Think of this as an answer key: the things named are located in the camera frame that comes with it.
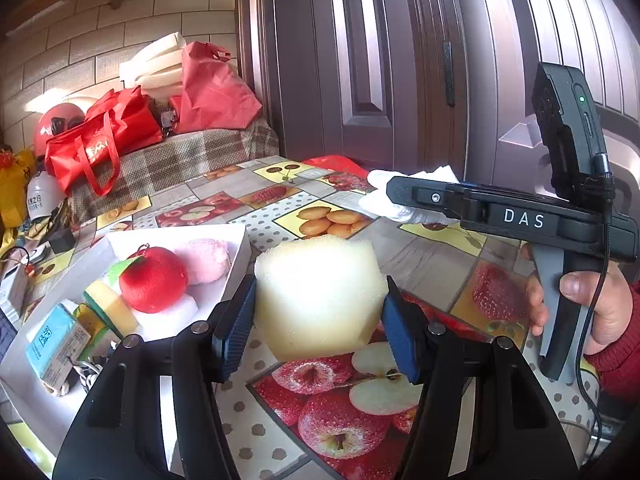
metal screw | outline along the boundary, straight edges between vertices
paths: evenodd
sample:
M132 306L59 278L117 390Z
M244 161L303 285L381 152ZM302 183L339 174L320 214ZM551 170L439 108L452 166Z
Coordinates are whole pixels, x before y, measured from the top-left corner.
M498 346L505 350L513 347L513 341L505 335L498 336L498 339L496 341L498 343Z
M440 323L440 322L437 322L437 321L433 321L433 322L429 323L429 326L427 327L427 329L433 335L442 335L447 331L447 329L444 327L444 325L442 323Z
M122 340L122 344L124 345L124 348L133 348L141 341L142 338L138 334L129 334Z
M206 321L196 321L191 325L191 331L194 334L203 334L209 330L209 323Z

blue gripper pad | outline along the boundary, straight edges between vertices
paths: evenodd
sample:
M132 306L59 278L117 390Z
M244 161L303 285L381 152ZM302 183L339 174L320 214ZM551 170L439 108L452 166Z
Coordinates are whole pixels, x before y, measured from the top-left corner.
M254 323L255 276L247 274L213 330L212 346L220 359L221 382L238 370Z
M391 276L389 292L382 306L382 325L398 369L412 384L421 384L420 361L426 350L424 331L429 323L419 306L402 298Z

brick wall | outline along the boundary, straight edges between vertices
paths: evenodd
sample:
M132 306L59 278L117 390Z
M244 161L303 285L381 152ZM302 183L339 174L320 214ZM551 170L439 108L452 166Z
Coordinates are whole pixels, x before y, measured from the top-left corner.
M0 45L0 119L14 151L32 145L51 106L121 89L119 64L171 32L228 48L237 66L236 0L122 0L116 10L108 2L59 2Z

plaid fabric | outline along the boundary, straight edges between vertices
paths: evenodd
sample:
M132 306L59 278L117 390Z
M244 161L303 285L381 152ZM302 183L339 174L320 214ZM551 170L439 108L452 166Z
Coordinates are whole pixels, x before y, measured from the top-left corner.
M263 118L245 130L204 130L169 137L123 156L120 176L107 196L96 196L84 176L76 180L71 188L71 209L84 222L207 171L277 154L278 137ZM113 168L105 162L94 171L103 186Z

red tote bag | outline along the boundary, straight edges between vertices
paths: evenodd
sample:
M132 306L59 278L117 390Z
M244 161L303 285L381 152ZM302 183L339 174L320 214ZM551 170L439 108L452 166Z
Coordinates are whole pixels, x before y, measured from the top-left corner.
M120 175L120 156L162 141L162 131L140 87L109 90L87 110L84 122L47 142L45 166L69 194L84 174L94 192L104 196ZM100 187L92 166L110 160L113 173Z
M212 43L193 41L182 50L182 103L174 132L242 130L258 116L260 101L229 59L227 50Z

